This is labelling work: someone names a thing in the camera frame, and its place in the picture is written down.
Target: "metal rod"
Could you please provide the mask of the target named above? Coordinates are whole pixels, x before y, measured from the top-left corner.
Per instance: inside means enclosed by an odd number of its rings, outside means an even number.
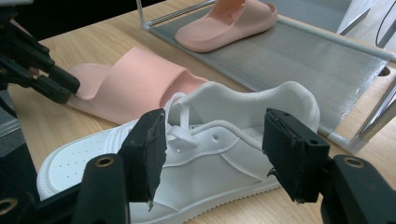
[[[368,126],[361,134],[360,139],[368,142],[376,135],[385,125],[396,117],[396,101],[393,101],[383,113],[381,113],[374,122]]]
[[[380,116],[383,113],[383,111],[387,108],[387,106],[389,105],[390,101],[395,96],[395,94],[396,94],[396,78],[393,79],[393,82],[390,84],[388,90],[384,93],[378,105],[370,114],[369,118],[363,123],[361,129],[358,131],[358,134],[363,133],[368,128],[368,126],[370,126],[378,118],[378,116]]]
[[[396,63],[396,54],[390,51],[383,50],[381,48],[377,48],[375,46],[370,46],[370,45],[365,45],[356,42],[356,40],[351,40],[348,39],[344,36],[337,35],[332,32],[325,31],[323,29],[308,25],[306,23],[296,21],[284,16],[279,15],[278,17],[278,22],[284,23],[290,27],[294,27],[296,29],[299,29],[301,31],[308,32],[309,34],[319,36],[323,39],[330,40],[334,43],[346,46],[350,49],[355,49],[370,55],[373,55],[375,57],[389,60],[393,63]]]
[[[20,128],[20,124],[17,119],[12,119],[0,125],[0,138],[13,133]]]
[[[149,23],[150,26],[151,25],[155,25],[155,24],[158,24],[160,22],[167,21],[167,20],[173,19],[174,17],[177,17],[177,16],[180,16],[180,15],[186,14],[188,12],[194,11],[194,10],[196,10],[198,8],[209,6],[210,4],[213,4],[214,2],[215,2],[215,0],[208,0],[208,1],[205,1],[203,3],[199,3],[197,5],[194,5],[192,7],[186,7],[186,8],[183,8],[183,9],[179,10],[179,11],[176,11],[176,12],[170,13],[168,15],[162,16],[160,18],[154,19],[152,21],[149,21],[148,23]]]

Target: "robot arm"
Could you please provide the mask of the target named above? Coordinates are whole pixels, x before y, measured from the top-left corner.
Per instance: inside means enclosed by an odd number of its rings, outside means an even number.
[[[48,48],[10,22],[16,16],[13,7],[0,7],[0,91],[15,83],[31,87],[55,103],[66,103],[77,92],[78,79],[55,64]],[[35,76],[29,67],[48,75]]]

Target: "shoe sole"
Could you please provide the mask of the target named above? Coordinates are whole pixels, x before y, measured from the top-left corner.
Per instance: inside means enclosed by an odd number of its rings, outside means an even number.
[[[151,220],[148,222],[139,222],[135,224],[149,224],[149,223],[161,223],[161,224],[182,224],[201,214],[219,207],[226,203],[231,203],[240,199],[248,198],[254,195],[258,195],[272,189],[278,189],[280,184],[275,177],[268,177],[266,181],[252,184],[250,186],[245,186],[239,189],[233,189],[199,202],[188,205],[187,207],[181,209],[176,214],[172,214],[166,217],[162,217],[156,220]]]

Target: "metal frame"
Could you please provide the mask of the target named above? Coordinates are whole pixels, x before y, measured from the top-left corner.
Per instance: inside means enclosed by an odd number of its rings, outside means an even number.
[[[183,8],[179,11],[173,12],[171,14],[162,16],[160,18],[154,19],[152,21],[146,21],[143,13],[143,8],[140,0],[136,0],[137,11],[139,13],[140,23],[143,29],[149,31],[149,28],[163,21],[168,21],[180,15],[192,12],[201,7],[206,7],[213,4],[215,0],[206,0],[203,3],[196,4],[192,7]],[[290,26],[293,26],[302,31],[308,32],[313,35],[320,36],[322,38],[331,40],[340,45],[344,45],[351,49],[356,49],[375,57],[379,57],[385,60],[389,60],[392,63],[396,63],[396,54],[392,52],[385,51],[380,48],[371,47],[368,45],[363,45],[354,41],[350,41],[340,35],[333,34],[331,32],[313,27],[311,25],[305,24],[303,22],[290,20],[285,17],[279,17],[279,20]],[[371,113],[369,118],[361,126],[358,133],[351,139],[348,140],[336,132],[331,132],[326,137],[333,141],[338,146],[342,147],[349,153],[355,155],[357,154],[369,141],[375,136],[386,124],[388,124],[393,118],[396,117],[396,102],[390,103],[392,98],[396,95],[396,78],[393,80],[389,86],[387,92],[379,101],[378,105]]]

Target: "gray mat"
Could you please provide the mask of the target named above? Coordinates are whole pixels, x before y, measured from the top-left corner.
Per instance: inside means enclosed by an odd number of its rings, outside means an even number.
[[[181,47],[174,39],[177,30],[208,10],[160,23],[149,31],[251,91],[265,91],[285,81],[299,82],[315,95],[321,113],[319,131],[326,136],[388,63],[281,21],[264,33],[208,53]]]

